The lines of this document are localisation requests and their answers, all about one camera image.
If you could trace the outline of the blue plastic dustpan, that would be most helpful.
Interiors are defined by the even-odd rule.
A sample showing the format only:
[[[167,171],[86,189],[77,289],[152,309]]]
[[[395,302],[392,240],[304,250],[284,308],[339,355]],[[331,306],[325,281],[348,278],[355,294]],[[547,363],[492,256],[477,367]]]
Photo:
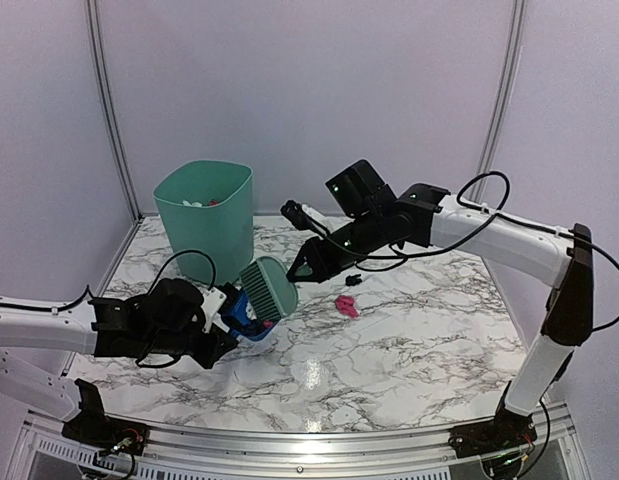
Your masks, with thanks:
[[[275,323],[275,326],[271,330],[269,330],[266,334],[262,334],[262,335],[255,336],[255,337],[246,337],[245,328],[252,321],[249,321],[245,317],[245,307],[247,306],[247,304],[250,304],[250,302],[249,302],[247,294],[243,290],[238,290],[238,291],[239,291],[238,299],[237,299],[237,302],[234,308],[232,309],[231,314],[229,316],[223,317],[224,322],[231,329],[229,334],[231,334],[234,338],[242,337],[252,342],[261,341],[273,330],[273,328],[277,325],[277,323],[272,321]]]

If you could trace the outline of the teal hand brush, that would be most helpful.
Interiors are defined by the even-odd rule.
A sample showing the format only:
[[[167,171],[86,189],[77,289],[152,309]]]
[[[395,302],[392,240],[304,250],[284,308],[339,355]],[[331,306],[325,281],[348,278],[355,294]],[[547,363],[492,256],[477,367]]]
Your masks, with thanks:
[[[295,312],[298,292],[278,259],[270,256],[255,259],[240,271],[239,280],[257,319],[277,322]]]

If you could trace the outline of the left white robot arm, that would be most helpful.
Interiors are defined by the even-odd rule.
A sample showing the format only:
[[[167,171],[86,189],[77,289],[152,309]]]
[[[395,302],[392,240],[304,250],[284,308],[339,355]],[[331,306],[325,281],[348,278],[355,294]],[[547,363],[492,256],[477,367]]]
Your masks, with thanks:
[[[52,376],[11,354],[13,348],[73,352],[96,358],[128,358],[138,367],[152,355],[184,357],[205,369],[237,346],[216,324],[226,301],[212,288],[201,292],[182,279],[162,279],[127,300],[83,298],[61,307],[16,308],[0,303],[0,393],[64,423],[95,445],[114,438],[98,388],[84,380]]]

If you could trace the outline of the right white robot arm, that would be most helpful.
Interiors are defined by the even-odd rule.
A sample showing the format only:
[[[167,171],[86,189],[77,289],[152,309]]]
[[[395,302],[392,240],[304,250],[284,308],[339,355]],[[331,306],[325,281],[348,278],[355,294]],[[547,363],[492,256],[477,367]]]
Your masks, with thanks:
[[[551,292],[539,333],[521,369],[501,398],[484,438],[504,448],[523,431],[546,390],[560,376],[575,349],[593,332],[593,261],[590,231],[549,227],[506,216],[500,207],[469,202],[461,194],[416,183],[396,195],[366,160],[327,181],[327,189],[349,218],[330,230],[309,207],[289,200],[282,215],[314,237],[298,252],[287,278],[322,283],[364,260],[383,260],[387,246],[421,247],[425,258],[453,250],[530,275]]]

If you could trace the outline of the paper scraps inside bin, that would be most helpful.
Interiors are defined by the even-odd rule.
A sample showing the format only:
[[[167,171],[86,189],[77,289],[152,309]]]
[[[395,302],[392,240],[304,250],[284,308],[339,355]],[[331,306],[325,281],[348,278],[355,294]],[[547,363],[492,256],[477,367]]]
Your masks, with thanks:
[[[186,199],[183,199],[181,203],[185,207],[192,207],[192,208],[210,208],[210,207],[215,207],[215,206],[220,205],[220,202],[213,200],[213,199],[206,203],[199,202],[199,201],[190,202]]]

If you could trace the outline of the black paper scrap right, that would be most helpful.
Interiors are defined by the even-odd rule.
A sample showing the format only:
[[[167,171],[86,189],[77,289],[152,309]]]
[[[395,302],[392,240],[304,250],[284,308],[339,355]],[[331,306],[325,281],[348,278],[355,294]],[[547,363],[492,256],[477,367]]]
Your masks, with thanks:
[[[362,275],[361,274],[348,275],[345,278],[345,285],[348,286],[348,287],[353,287],[353,286],[361,284],[362,281],[363,281],[363,279],[362,279]]]

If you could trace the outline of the black and pink paper scrap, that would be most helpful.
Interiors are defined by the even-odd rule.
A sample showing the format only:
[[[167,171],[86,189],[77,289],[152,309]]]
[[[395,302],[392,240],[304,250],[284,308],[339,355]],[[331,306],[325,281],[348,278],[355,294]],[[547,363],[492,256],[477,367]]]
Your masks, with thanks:
[[[255,336],[262,335],[262,334],[266,334],[274,326],[275,326],[275,323],[270,320],[265,320],[265,321],[254,320],[250,322],[249,325],[245,328],[245,336],[255,337]]]

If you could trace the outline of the black and white paper scrap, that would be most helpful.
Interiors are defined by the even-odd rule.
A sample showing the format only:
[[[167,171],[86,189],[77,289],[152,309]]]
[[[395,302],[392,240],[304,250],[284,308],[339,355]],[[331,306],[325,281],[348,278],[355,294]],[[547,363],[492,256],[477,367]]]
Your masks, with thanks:
[[[250,304],[247,304],[247,306],[245,307],[245,317],[249,321],[254,321],[257,319],[256,313]]]

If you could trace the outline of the pink paper scrap centre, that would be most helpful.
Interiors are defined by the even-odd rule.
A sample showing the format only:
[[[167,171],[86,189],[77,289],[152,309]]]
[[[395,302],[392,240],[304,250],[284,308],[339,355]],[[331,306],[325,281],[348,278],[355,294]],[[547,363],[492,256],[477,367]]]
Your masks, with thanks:
[[[349,318],[358,318],[359,312],[355,305],[355,299],[351,296],[340,295],[335,300],[335,306],[338,312]]]

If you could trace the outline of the teal plastic waste bin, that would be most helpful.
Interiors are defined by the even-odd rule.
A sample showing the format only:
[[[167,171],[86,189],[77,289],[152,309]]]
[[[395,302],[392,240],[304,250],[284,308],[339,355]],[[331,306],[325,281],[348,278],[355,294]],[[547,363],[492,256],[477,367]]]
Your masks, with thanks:
[[[153,198],[184,276],[204,284],[233,283],[254,254],[253,171],[242,164],[196,160],[170,173]],[[182,200],[220,205],[192,208]]]

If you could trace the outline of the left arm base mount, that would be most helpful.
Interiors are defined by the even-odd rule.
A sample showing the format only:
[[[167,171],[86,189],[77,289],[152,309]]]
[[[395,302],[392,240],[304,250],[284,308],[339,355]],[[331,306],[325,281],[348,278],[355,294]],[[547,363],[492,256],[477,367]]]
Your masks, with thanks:
[[[108,452],[141,455],[148,438],[148,426],[107,415],[95,385],[82,379],[75,380],[74,384],[79,392],[78,413],[63,423],[62,436]]]

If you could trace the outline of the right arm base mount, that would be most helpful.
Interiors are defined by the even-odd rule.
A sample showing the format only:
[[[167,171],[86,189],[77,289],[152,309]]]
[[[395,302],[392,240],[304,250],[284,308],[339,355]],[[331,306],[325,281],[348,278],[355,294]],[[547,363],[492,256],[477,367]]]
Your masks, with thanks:
[[[458,458],[466,458],[529,445],[537,438],[532,415],[510,411],[502,396],[491,419],[453,427],[448,445]]]

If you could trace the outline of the left aluminium corner post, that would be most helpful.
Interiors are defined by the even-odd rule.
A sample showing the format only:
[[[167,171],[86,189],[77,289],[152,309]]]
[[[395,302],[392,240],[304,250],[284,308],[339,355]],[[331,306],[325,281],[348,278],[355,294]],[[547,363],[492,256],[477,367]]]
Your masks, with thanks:
[[[94,0],[86,0],[84,4],[94,74],[107,138],[110,143],[115,169],[119,177],[123,197],[130,217],[135,223],[139,223],[143,220],[144,216],[133,185],[122,135],[118,126],[113,91],[108,75],[100,5],[98,1]]]

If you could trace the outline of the aluminium front frame rail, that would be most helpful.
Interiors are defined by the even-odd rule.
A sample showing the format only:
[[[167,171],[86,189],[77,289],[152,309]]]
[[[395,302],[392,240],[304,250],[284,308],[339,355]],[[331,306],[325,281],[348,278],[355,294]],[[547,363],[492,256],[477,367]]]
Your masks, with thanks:
[[[448,426],[347,433],[217,430],[145,423],[138,479],[493,479],[521,461],[530,479],[587,479],[563,404],[534,414],[532,445],[460,458]]]

